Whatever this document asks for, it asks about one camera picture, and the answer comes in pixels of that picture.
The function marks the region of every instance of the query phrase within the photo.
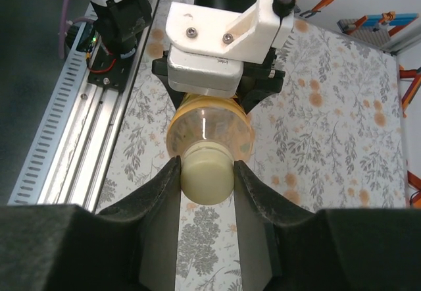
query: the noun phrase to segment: bottle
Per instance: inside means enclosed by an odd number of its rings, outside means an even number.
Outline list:
[[[181,156],[181,186],[195,203],[214,205],[234,188],[234,161],[247,162],[254,132],[234,99],[186,94],[166,136],[168,154]]]

